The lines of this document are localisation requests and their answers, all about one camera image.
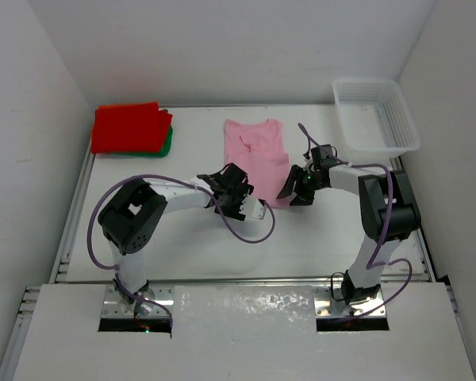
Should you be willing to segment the red t shirt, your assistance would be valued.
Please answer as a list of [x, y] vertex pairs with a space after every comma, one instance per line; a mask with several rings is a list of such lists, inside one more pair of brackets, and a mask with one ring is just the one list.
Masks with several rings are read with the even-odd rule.
[[90, 149], [93, 154], [117, 154], [125, 137], [154, 120], [157, 102], [99, 106], [94, 112]]

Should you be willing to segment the green t shirt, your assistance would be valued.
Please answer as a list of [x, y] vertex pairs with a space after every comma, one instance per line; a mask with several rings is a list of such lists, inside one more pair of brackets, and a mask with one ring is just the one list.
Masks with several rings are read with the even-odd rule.
[[172, 118], [168, 109], [159, 109], [153, 121], [134, 129], [125, 137], [117, 154], [157, 158], [167, 156], [174, 135]]

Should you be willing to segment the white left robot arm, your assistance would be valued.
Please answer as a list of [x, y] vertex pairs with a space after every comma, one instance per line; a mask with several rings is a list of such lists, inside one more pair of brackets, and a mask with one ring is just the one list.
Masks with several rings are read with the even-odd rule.
[[238, 221], [262, 220], [264, 201], [253, 197], [253, 190], [248, 175], [235, 164], [187, 181], [144, 176], [121, 185], [100, 211], [98, 224], [112, 249], [115, 284], [125, 303], [136, 304], [136, 297], [148, 291], [144, 247], [164, 214], [210, 208]]

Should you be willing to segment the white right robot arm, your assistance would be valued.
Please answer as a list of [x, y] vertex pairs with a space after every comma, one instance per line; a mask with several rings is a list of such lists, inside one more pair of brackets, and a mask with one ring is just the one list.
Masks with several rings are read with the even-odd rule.
[[278, 199], [291, 206], [311, 206], [317, 191], [332, 188], [359, 198], [363, 242], [353, 264], [344, 272], [341, 302], [347, 305], [373, 298], [380, 290], [384, 268], [396, 264], [391, 256], [400, 243], [420, 228], [421, 217], [405, 171], [370, 164], [345, 163], [325, 144], [305, 154], [305, 165], [291, 167]]

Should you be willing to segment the pink t shirt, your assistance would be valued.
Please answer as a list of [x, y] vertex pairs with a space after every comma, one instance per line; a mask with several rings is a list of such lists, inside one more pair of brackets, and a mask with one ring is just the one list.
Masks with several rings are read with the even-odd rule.
[[225, 162], [237, 165], [248, 175], [253, 196], [275, 209], [289, 206], [287, 198], [278, 199], [290, 171], [289, 155], [282, 139], [283, 124], [268, 119], [259, 124], [225, 122]]

